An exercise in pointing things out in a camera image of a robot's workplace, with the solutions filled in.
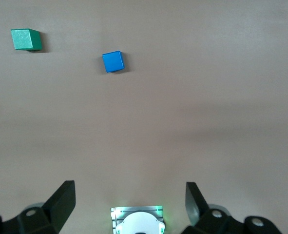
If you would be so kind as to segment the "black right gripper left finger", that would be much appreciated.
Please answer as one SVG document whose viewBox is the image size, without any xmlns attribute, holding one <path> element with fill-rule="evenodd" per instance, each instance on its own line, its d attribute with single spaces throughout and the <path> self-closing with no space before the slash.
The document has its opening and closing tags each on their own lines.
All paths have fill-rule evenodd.
<svg viewBox="0 0 288 234">
<path fill-rule="evenodd" d="M 7 221 L 0 216 L 0 234 L 59 234 L 75 205 L 75 182 L 67 180 L 46 202 L 30 205 Z"/>
</svg>

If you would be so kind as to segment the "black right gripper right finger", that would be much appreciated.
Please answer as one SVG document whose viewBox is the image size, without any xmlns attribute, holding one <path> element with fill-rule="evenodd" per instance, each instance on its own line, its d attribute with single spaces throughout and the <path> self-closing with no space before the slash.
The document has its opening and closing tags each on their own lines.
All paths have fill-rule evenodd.
<svg viewBox="0 0 288 234">
<path fill-rule="evenodd" d="M 181 234 L 282 234 L 261 216 L 247 216 L 239 222 L 222 208 L 208 205 L 195 182 L 186 183 L 185 208 L 190 225 Z"/>
</svg>

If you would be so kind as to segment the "blue wooden cube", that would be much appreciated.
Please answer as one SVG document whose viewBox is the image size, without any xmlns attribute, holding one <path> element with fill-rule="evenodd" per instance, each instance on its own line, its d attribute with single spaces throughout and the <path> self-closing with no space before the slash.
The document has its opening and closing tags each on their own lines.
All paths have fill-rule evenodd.
<svg viewBox="0 0 288 234">
<path fill-rule="evenodd" d="M 109 52 L 102 55 L 105 71 L 107 73 L 117 72 L 125 68 L 121 51 Z"/>
</svg>

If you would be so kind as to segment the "green wooden cube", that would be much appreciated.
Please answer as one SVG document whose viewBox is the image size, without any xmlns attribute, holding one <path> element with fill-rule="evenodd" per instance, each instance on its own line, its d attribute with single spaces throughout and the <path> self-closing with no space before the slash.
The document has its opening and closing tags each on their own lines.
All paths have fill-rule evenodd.
<svg viewBox="0 0 288 234">
<path fill-rule="evenodd" d="M 33 29 L 11 29 L 11 36 L 15 50 L 40 51 L 42 43 L 40 32 Z"/>
</svg>

